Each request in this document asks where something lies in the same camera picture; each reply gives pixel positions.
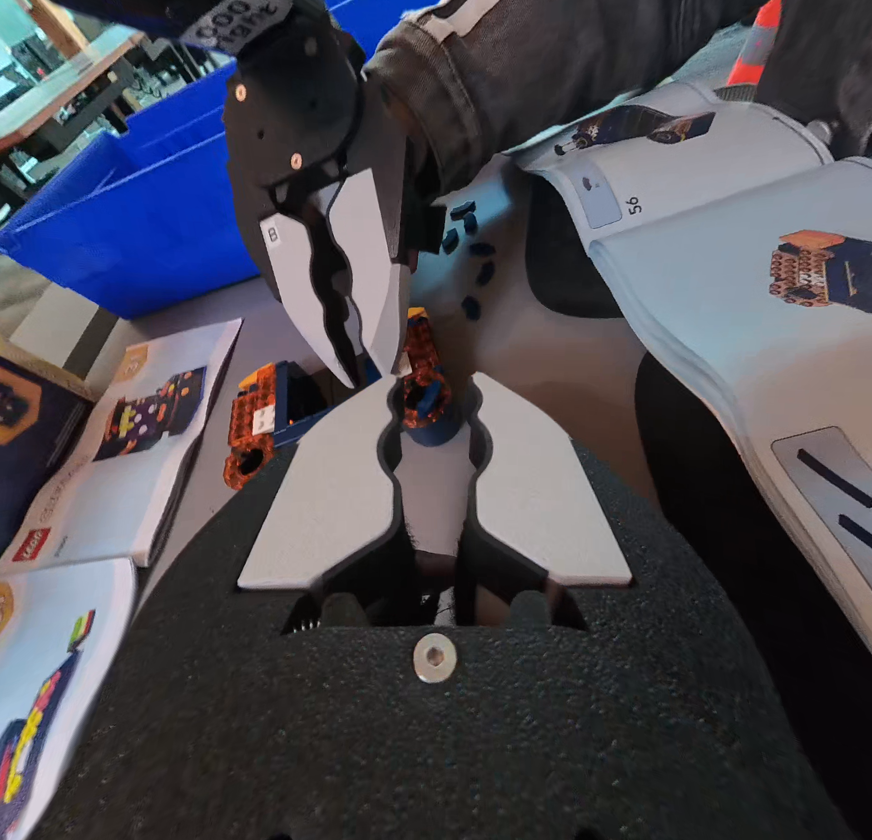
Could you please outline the blue orange brick model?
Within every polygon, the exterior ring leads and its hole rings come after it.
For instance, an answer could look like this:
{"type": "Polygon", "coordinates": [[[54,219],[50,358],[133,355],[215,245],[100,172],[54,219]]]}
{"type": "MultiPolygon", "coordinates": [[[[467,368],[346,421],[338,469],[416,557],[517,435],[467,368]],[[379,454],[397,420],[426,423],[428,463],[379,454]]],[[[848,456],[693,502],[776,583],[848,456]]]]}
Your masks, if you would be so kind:
{"type": "MultiPolygon", "coordinates": [[[[433,339],[430,317],[423,307],[408,310],[398,375],[403,389],[404,431],[425,447],[452,440],[460,428],[460,412],[433,339]],[[434,420],[408,420],[406,394],[410,387],[415,383],[426,386],[434,380],[440,380],[444,389],[439,413],[433,414],[434,420]]],[[[339,398],[328,402],[316,377],[305,374],[295,362],[269,363],[246,377],[231,407],[229,454],[223,466],[225,485],[242,489],[278,449],[298,442],[338,403],[339,398]]]]}

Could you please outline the large blue plastic bin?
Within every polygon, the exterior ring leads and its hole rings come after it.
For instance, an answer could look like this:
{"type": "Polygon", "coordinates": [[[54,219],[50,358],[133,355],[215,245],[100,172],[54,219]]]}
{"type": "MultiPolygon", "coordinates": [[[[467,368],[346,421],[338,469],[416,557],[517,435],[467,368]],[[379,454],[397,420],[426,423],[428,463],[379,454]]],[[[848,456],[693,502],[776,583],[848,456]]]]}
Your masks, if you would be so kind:
{"type": "Polygon", "coordinates": [[[76,158],[16,214],[2,253],[127,320],[260,273],[236,223],[223,122],[236,63],[223,55],[234,70],[76,158]]]}

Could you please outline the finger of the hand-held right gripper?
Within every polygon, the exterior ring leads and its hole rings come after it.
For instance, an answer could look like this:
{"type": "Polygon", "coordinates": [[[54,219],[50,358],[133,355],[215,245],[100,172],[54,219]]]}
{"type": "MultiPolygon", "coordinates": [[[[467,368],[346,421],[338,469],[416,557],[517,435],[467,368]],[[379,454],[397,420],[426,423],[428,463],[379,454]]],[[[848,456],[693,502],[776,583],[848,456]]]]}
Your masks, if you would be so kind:
{"type": "Polygon", "coordinates": [[[361,346],[381,375],[394,375],[406,338],[411,273],[391,259],[372,169],[343,181],[327,221],[351,273],[361,346]]]}
{"type": "Polygon", "coordinates": [[[343,365],[339,344],[328,331],[326,307],[315,288],[314,248],[308,228],[281,213],[263,220],[260,228],[279,299],[289,318],[323,365],[346,388],[355,388],[355,360],[350,367],[343,365]]]}

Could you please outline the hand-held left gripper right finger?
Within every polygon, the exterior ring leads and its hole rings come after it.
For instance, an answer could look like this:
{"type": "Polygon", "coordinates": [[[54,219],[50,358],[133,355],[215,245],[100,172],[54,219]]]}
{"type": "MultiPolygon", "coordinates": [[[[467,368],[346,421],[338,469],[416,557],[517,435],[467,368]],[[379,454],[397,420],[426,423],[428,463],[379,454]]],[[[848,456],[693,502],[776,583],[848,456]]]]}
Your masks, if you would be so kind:
{"type": "Polygon", "coordinates": [[[532,402],[485,373],[468,382],[474,473],[455,566],[455,609],[475,623],[482,588],[515,625],[583,626],[575,588],[626,588],[629,564],[572,439],[532,402]]]}

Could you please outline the thick open instruction booklet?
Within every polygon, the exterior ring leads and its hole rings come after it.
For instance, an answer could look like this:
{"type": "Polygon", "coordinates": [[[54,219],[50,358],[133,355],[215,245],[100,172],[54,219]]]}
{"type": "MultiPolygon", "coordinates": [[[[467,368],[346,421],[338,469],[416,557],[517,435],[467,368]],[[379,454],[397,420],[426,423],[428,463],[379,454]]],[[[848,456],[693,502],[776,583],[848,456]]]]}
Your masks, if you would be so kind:
{"type": "Polygon", "coordinates": [[[832,140],[668,83],[508,155],[870,641],[871,167],[832,140]]]}

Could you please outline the person's right forearm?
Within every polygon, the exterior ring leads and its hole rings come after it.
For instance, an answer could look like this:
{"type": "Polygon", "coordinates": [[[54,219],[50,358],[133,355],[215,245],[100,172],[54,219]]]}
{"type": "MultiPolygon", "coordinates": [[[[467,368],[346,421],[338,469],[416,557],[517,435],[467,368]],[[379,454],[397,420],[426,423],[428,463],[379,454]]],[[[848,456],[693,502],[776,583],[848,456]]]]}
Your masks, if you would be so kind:
{"type": "Polygon", "coordinates": [[[767,0],[440,0],[380,40],[367,75],[411,140],[424,199],[497,153],[648,89],[767,0]]]}

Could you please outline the orange grey striped cone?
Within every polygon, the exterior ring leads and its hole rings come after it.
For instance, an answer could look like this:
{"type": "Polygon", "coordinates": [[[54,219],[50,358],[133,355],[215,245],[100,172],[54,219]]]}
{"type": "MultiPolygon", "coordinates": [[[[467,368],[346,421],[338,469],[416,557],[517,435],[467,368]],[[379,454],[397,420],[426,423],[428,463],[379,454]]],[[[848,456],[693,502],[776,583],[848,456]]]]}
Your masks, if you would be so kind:
{"type": "Polygon", "coordinates": [[[780,16],[781,0],[769,0],[758,9],[750,32],[728,75],[726,86],[758,84],[773,49],[780,16]]]}

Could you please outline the wooden table with black frame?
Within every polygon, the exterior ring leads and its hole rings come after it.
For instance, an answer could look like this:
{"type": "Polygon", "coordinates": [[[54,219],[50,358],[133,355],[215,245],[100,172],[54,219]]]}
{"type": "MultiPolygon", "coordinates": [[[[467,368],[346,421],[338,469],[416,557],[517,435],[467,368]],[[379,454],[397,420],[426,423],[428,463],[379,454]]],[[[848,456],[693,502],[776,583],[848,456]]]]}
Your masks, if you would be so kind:
{"type": "Polygon", "coordinates": [[[41,83],[1,113],[2,203],[13,210],[36,192],[36,184],[16,164],[14,153],[38,161],[64,153],[100,116],[127,130],[125,113],[114,106],[134,84],[134,68],[125,55],[146,39],[133,28],[109,28],[41,83]]]}

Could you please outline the thin booklet blue figure cover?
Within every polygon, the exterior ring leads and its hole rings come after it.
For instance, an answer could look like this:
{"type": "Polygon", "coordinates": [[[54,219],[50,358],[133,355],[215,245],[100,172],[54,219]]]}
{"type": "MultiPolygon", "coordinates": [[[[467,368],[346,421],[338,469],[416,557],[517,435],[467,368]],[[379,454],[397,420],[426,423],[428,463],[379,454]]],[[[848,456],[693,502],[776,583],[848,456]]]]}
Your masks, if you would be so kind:
{"type": "Polygon", "coordinates": [[[134,613],[130,559],[2,576],[1,837],[57,791],[134,613]]]}

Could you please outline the blue yellow toy set box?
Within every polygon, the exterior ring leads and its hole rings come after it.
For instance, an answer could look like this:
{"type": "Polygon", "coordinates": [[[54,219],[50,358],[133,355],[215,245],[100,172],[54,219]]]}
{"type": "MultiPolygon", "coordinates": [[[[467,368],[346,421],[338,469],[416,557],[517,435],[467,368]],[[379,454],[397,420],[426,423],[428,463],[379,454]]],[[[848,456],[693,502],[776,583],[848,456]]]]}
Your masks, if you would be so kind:
{"type": "Polygon", "coordinates": [[[78,377],[1,340],[1,549],[75,446],[93,410],[78,377]]]}

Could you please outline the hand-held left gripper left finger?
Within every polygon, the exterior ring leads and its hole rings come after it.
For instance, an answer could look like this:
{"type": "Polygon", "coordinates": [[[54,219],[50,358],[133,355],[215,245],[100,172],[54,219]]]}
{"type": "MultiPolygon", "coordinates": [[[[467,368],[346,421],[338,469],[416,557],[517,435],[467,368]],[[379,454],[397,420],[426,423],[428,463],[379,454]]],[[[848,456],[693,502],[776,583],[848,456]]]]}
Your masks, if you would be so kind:
{"type": "Polygon", "coordinates": [[[416,622],[416,550],[396,469],[403,387],[379,379],[298,442],[237,580],[297,599],[286,628],[316,628],[330,599],[364,625],[416,622]]]}

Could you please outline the thin booklet purple arcade cover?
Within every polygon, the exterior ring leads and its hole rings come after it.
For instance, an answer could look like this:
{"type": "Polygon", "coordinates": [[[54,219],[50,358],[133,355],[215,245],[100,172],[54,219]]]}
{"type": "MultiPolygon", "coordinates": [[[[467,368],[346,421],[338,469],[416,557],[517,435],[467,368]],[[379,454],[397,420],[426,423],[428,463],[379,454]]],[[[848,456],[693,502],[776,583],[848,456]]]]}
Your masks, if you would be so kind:
{"type": "Polygon", "coordinates": [[[2,573],[129,558],[147,568],[186,482],[242,319],[130,345],[2,573]]]}

